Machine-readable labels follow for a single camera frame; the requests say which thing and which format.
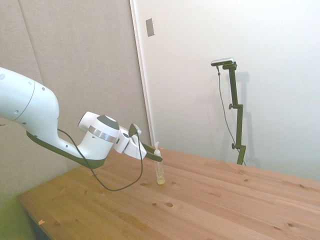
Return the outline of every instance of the white wall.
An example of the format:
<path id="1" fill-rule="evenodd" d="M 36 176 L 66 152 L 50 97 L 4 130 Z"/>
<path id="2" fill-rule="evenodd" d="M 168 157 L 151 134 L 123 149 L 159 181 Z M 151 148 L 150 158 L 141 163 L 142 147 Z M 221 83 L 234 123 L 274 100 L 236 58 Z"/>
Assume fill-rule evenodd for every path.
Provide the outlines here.
<path id="1" fill-rule="evenodd" d="M 154 140 L 236 162 L 212 60 L 234 57 L 249 166 L 320 180 L 318 0 L 133 0 Z M 146 20 L 155 35 L 148 37 Z M 231 102 L 229 76 L 222 97 Z M 226 109 L 236 134 L 236 110 Z"/>

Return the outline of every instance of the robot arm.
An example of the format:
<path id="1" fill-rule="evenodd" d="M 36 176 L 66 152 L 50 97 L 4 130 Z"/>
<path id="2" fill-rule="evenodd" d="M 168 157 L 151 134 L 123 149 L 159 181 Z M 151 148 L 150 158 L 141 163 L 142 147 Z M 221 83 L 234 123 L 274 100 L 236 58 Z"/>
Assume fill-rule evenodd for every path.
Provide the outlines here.
<path id="1" fill-rule="evenodd" d="M 35 143 L 89 167 L 76 147 L 59 138 L 59 104 L 55 94 L 40 83 L 0 67 L 0 117 L 18 123 Z M 135 135 L 106 115 L 87 112 L 78 127 L 85 132 L 77 146 L 92 169 L 102 166 L 113 147 L 140 159 L 147 154 Z"/>

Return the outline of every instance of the yellow liquid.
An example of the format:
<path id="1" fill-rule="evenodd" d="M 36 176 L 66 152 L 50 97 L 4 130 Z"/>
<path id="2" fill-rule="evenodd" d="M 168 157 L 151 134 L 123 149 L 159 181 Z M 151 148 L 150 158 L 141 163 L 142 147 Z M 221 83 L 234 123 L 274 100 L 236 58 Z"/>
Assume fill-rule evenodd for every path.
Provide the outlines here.
<path id="1" fill-rule="evenodd" d="M 158 178 L 156 181 L 158 182 L 159 185 L 164 184 L 166 182 L 164 177 Z"/>

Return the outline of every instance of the clear plastic tube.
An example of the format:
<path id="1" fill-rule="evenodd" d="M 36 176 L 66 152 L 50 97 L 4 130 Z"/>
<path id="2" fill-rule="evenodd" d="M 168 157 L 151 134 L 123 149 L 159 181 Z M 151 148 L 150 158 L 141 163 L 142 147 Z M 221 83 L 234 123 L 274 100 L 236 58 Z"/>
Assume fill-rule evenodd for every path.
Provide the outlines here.
<path id="1" fill-rule="evenodd" d="M 163 160 L 161 162 L 154 161 L 155 165 L 155 173 L 156 173 L 156 181 L 159 185 L 164 184 L 165 180 L 165 168 Z"/>

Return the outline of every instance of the light switch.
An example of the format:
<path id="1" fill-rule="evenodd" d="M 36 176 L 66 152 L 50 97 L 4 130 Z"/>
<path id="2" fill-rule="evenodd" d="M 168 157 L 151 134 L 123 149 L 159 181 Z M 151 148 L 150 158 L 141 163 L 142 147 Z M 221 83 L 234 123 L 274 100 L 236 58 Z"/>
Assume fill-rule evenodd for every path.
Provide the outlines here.
<path id="1" fill-rule="evenodd" d="M 148 33 L 148 37 L 155 35 L 154 21 L 152 20 L 152 18 L 146 20 L 145 24 L 146 24 L 146 31 Z"/>

